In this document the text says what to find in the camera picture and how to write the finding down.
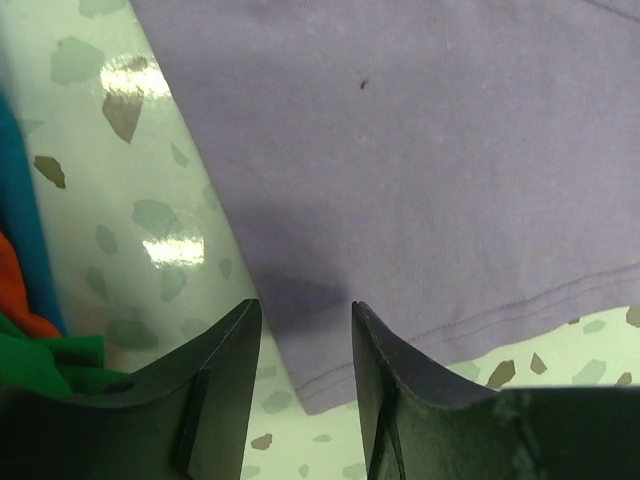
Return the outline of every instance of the purple t-shirt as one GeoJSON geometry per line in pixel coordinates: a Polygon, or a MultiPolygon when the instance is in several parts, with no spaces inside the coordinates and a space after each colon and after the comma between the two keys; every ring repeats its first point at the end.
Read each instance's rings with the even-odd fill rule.
{"type": "Polygon", "coordinates": [[[308,412],[640,303],[640,2],[133,0],[308,412]]]}

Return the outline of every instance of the teal fabric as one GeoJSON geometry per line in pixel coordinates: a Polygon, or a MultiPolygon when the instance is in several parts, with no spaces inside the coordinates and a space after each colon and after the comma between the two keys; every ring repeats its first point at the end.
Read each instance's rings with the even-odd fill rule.
{"type": "Polygon", "coordinates": [[[13,245],[31,311],[65,335],[20,129],[0,95],[0,231],[13,245]]]}

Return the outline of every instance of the clothing pile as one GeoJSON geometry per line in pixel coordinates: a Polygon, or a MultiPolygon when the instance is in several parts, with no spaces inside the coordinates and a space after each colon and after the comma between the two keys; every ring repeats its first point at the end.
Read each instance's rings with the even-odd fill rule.
{"type": "Polygon", "coordinates": [[[24,144],[0,97],[0,384],[62,398],[124,375],[104,368],[102,337],[66,336],[24,144]]]}

